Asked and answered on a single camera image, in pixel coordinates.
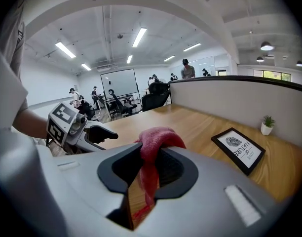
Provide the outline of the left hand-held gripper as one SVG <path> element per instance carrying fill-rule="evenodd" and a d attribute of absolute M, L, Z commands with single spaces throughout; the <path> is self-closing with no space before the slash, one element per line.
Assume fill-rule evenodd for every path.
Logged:
<path fill-rule="evenodd" d="M 98 121 L 88 121 L 73 106 L 61 102 L 48 114 L 47 134 L 67 154 L 104 151 L 96 145 L 118 134 Z"/>

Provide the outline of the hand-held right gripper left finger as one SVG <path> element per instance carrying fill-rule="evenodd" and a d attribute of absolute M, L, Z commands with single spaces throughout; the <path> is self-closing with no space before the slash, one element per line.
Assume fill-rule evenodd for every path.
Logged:
<path fill-rule="evenodd" d="M 139 147 L 53 157 L 19 133 L 0 131 L 0 189 L 30 235 L 47 237 L 138 237 L 109 219 L 128 216 L 123 194 L 111 192 L 97 174 L 99 164 Z"/>

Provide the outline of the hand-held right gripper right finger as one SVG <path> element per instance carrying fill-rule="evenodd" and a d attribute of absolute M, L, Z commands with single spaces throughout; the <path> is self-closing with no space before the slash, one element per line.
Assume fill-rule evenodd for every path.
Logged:
<path fill-rule="evenodd" d="M 265 237 L 288 207 L 228 164 L 183 148 L 161 149 L 155 207 L 142 237 Z"/>

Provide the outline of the pink wiping cloth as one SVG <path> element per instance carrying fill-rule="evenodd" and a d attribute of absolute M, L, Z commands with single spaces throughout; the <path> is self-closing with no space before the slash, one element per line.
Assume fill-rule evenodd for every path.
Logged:
<path fill-rule="evenodd" d="M 138 175 L 140 188 L 145 192 L 146 205 L 133 216 L 134 219 L 141 219 L 155 205 L 154 196 L 158 186 L 159 174 L 155 161 L 159 150 L 163 147 L 186 148 L 181 137 L 169 127 L 153 127 L 140 133 L 137 143 L 142 143 L 140 156 L 143 160 Z"/>

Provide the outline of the person's left forearm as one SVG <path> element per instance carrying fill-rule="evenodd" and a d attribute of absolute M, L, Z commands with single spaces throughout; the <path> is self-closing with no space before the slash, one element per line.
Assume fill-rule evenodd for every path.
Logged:
<path fill-rule="evenodd" d="M 30 137 L 47 138 L 47 120 L 29 109 L 22 110 L 16 115 L 13 127 Z"/>

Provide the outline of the grey desk partition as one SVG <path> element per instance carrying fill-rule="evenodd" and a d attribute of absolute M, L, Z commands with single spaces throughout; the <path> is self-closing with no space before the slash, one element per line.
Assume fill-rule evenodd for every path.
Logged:
<path fill-rule="evenodd" d="M 302 85 L 253 76 L 212 76 L 169 83 L 173 104 L 256 129 L 265 116 L 272 135 L 302 148 Z"/>

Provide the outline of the black chair with clothes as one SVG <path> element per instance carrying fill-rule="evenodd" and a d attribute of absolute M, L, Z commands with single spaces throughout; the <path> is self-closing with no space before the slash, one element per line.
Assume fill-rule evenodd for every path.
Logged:
<path fill-rule="evenodd" d="M 93 112 L 90 109 L 89 103 L 84 100 L 76 101 L 76 108 L 79 110 L 79 113 L 86 115 L 88 120 L 92 120 L 94 117 Z"/>

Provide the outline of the white whiteboard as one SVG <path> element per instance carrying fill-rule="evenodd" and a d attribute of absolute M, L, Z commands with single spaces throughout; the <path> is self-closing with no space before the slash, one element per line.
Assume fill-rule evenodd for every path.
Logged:
<path fill-rule="evenodd" d="M 105 73 L 100 76 L 104 95 L 107 100 L 113 98 L 113 96 L 109 94 L 110 89 L 114 91 L 116 97 L 139 92 L 134 69 Z"/>

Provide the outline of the black office chair with plate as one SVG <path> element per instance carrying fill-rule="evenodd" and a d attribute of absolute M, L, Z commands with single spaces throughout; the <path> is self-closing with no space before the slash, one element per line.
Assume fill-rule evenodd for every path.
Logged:
<path fill-rule="evenodd" d="M 142 111 L 146 112 L 164 106 L 169 95 L 168 83 L 152 83 L 149 86 L 149 94 L 142 97 Z"/>

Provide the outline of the small potted plant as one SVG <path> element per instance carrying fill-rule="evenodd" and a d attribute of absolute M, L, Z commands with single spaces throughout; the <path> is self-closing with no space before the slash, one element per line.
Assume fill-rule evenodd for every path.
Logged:
<path fill-rule="evenodd" d="M 262 135 L 268 136 L 273 127 L 275 126 L 275 120 L 271 116 L 264 116 L 262 124 L 261 124 L 261 133 Z"/>

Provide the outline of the person's grey shirt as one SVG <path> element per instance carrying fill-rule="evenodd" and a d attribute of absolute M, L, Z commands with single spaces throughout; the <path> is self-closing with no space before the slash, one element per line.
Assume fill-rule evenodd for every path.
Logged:
<path fill-rule="evenodd" d="M 0 129 L 9 129 L 28 108 L 27 90 L 20 80 L 25 44 L 22 19 L 26 0 L 17 0 L 0 26 Z"/>

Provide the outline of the group of ceiling strip lights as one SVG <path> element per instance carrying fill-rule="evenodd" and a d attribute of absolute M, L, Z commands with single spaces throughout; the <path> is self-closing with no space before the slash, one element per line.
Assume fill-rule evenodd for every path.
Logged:
<path fill-rule="evenodd" d="M 137 34 L 137 36 L 136 36 L 136 38 L 135 38 L 135 40 L 133 42 L 133 45 L 132 45 L 133 48 L 137 48 L 139 46 L 139 43 L 141 42 L 141 39 L 145 35 L 146 31 L 147 31 L 147 28 L 141 28 L 139 30 L 139 32 L 138 32 L 138 34 Z M 55 45 L 56 45 L 57 48 L 59 48 L 61 51 L 63 51 L 70 58 L 72 58 L 72 59 L 76 58 L 76 56 L 66 46 L 64 46 L 61 41 L 57 42 Z M 195 45 L 192 45 L 192 46 L 184 49 L 183 52 L 189 51 L 189 50 L 191 50 L 193 48 L 196 48 L 198 46 L 201 46 L 201 43 L 197 43 Z M 128 58 L 126 60 L 126 64 L 130 64 L 130 62 L 132 60 L 132 57 L 133 57 L 132 54 L 128 55 Z M 163 60 L 163 62 L 167 62 L 167 61 L 173 59 L 174 57 L 175 57 L 175 55 L 172 55 L 172 56 L 166 58 L 165 60 Z M 91 68 L 89 66 L 87 66 L 85 63 L 82 63 L 81 66 L 84 69 L 86 69 L 87 71 L 91 71 Z"/>

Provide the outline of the black picture frame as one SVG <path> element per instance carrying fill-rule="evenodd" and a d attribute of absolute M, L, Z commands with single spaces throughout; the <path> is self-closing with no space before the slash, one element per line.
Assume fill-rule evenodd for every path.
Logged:
<path fill-rule="evenodd" d="M 265 155 L 265 149 L 233 127 L 219 133 L 211 140 L 249 176 Z"/>

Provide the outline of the glass window wall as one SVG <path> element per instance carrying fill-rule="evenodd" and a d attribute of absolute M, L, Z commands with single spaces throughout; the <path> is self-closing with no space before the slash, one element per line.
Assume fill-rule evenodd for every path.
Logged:
<path fill-rule="evenodd" d="M 282 72 L 267 71 L 267 70 L 253 70 L 253 76 L 291 82 L 291 74 L 282 73 Z"/>

